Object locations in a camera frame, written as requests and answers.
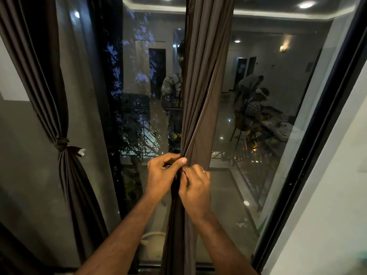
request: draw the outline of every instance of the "camouflage shirt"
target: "camouflage shirt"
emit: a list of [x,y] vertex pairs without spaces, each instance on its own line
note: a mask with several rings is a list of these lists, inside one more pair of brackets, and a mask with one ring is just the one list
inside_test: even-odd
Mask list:
[[182,72],[168,75],[162,84],[162,98],[173,107],[180,106],[182,100]]

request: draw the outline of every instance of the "person's right hand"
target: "person's right hand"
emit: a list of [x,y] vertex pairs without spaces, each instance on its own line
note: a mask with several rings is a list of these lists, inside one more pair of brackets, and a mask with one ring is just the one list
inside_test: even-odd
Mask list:
[[194,223],[201,221],[210,213],[210,173],[204,172],[200,165],[182,167],[181,184],[178,194],[186,212]]

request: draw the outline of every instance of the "curtain knot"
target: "curtain knot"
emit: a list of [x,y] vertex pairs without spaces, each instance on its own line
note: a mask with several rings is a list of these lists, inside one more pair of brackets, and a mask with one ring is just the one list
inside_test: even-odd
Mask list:
[[69,139],[64,138],[64,137],[58,137],[56,140],[56,144],[55,144],[55,148],[59,151],[62,152],[64,150],[66,150],[67,148],[67,143],[69,143]]

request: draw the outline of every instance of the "chair leg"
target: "chair leg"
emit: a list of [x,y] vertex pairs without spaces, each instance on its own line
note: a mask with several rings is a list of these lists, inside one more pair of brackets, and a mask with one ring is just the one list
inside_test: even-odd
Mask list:
[[240,135],[238,136],[238,139],[237,139],[235,152],[236,152],[236,150],[237,150],[238,142],[240,141],[240,138],[241,138],[241,133],[242,133],[242,130],[240,130]]
[[235,131],[236,131],[236,128],[233,130],[233,133],[232,133],[231,139],[229,140],[230,142],[232,142],[232,139],[233,139],[233,136],[234,136],[234,134],[235,134]]

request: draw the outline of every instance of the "hand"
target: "hand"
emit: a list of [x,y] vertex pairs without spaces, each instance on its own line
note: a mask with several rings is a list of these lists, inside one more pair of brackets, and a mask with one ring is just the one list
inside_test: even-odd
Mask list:
[[148,162],[148,181],[145,195],[156,202],[162,200],[169,191],[173,178],[180,168],[186,165],[187,159],[180,154],[166,153]]
[[212,213],[210,209],[210,173],[204,172],[200,165],[183,167],[181,184],[178,194],[181,197],[186,212],[194,223],[197,223]]

